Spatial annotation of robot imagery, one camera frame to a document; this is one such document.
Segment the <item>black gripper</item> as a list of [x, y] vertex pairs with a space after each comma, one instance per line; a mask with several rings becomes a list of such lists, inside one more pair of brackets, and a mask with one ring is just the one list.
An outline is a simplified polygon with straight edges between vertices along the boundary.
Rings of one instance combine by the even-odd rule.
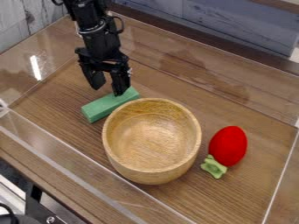
[[79, 28], [84, 46], [75, 50], [88, 84], [99, 90], [107, 83], [103, 72], [108, 72], [115, 96], [120, 96], [131, 87], [128, 57], [120, 51], [122, 32], [116, 27]]

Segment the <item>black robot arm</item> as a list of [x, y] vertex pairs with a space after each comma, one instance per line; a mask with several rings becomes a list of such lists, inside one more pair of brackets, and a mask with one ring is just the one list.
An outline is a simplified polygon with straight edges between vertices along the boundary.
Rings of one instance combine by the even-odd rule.
[[64, 5], [72, 21], [78, 25], [78, 34], [84, 46], [75, 49], [79, 65], [88, 84], [99, 90], [107, 82], [104, 73], [110, 73], [115, 96], [120, 96], [131, 87], [130, 58], [120, 51], [118, 28], [120, 17], [108, 13], [108, 0], [51, 0], [57, 6]]

